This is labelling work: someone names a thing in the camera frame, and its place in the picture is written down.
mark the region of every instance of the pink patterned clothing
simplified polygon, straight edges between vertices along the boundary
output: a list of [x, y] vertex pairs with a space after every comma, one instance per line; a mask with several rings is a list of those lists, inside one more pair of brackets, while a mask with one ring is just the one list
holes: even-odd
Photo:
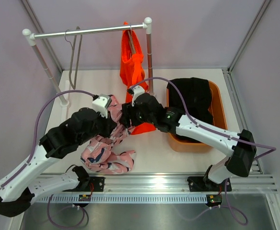
[[122, 174], [130, 171], [134, 166], [135, 151], [125, 151], [116, 154], [111, 149], [120, 144], [124, 138], [130, 135], [128, 129], [120, 124], [122, 116], [122, 104], [119, 104], [114, 96], [108, 108], [111, 118], [117, 123], [110, 138], [96, 136], [89, 141], [89, 145], [81, 154], [81, 161], [90, 170], [103, 174]]

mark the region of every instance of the black mount bracket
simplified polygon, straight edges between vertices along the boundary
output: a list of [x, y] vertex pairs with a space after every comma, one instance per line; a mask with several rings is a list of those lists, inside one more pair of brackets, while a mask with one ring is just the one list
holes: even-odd
[[219, 192], [220, 186], [221, 190], [225, 191], [225, 186], [228, 192], [232, 191], [230, 180], [225, 184], [225, 180], [220, 184], [215, 184], [215, 186], [206, 186], [204, 182], [204, 176], [189, 176], [187, 181], [189, 184], [190, 192]]
[[[90, 184], [93, 184], [93, 192], [103, 192], [105, 186], [105, 178], [103, 176], [90, 176], [88, 185], [81, 189], [81, 192], [91, 192]], [[64, 190], [64, 192], [79, 192], [77, 188]]]

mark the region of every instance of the clothing rack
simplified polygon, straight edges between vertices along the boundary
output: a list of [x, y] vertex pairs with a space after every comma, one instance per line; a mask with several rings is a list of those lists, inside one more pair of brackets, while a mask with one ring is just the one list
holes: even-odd
[[[153, 65], [152, 65], [152, 49], [151, 49], [151, 23], [152, 23], [152, 19], [147, 17], [144, 19], [143, 23], [134, 24], [134, 25], [122, 25], [122, 26], [115, 26], [115, 27], [65, 31], [65, 32], [58, 32], [58, 33], [44, 33], [44, 34], [35, 34], [35, 33], [32, 33], [29, 29], [24, 29], [22, 33], [26, 37], [29, 45], [33, 48], [44, 71], [46, 72], [48, 78], [50, 79], [54, 89], [56, 90], [57, 93], [60, 93], [61, 90], [59, 88], [59, 85], [58, 85], [57, 81], [55, 80], [53, 74], [51, 73], [45, 59], [43, 58], [43, 56], [35, 42], [37, 39], [47, 39], [47, 38], [53, 38], [53, 37], [74, 36], [74, 35], [87, 35], [87, 34], [104, 33], [104, 32], [112, 32], [112, 31], [122, 31], [122, 30], [146, 29], [148, 78], [152, 78], [153, 77]], [[148, 81], [148, 84], [149, 84], [149, 93], [154, 94], [153, 80], [150, 79]], [[69, 105], [69, 101], [68, 101], [67, 97], [61, 95], [61, 96], [59, 96], [59, 98], [61, 100], [62, 107], [67, 107]]]

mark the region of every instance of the white pole cap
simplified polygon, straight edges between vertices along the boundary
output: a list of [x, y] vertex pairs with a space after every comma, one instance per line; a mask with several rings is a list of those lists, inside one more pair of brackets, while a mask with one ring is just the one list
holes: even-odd
[[153, 22], [153, 20], [150, 17], [147, 17], [144, 19], [144, 23], [147, 26], [147, 28], [146, 28], [147, 35], [151, 34], [151, 23], [152, 22]]
[[36, 42], [34, 40], [30, 39], [30, 36], [31, 36], [32, 33], [29, 29], [23, 29], [22, 33], [26, 37], [26, 40], [28, 41], [30, 46], [35, 46], [36, 45]]

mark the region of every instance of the orange cloth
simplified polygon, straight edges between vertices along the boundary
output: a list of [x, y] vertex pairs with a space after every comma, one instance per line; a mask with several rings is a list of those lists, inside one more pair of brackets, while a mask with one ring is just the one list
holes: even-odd
[[[132, 55], [131, 49], [129, 46], [129, 35], [128, 31], [123, 31], [122, 36], [122, 54], [121, 54], [121, 70], [120, 76], [127, 88], [130, 86], [137, 84], [142, 81], [145, 77], [144, 70], [142, 68], [142, 62], [144, 59], [144, 55], [142, 54], [140, 43], [136, 37], [134, 31], [132, 31], [132, 40], [134, 42], [135, 54]], [[145, 91], [148, 89], [148, 85], [143, 82], [140, 84]], [[126, 94], [126, 102], [132, 101], [132, 95], [129, 93]], [[156, 128], [152, 124], [144, 123], [136, 128], [134, 128], [131, 135], [141, 134], [145, 132], [154, 131]]]

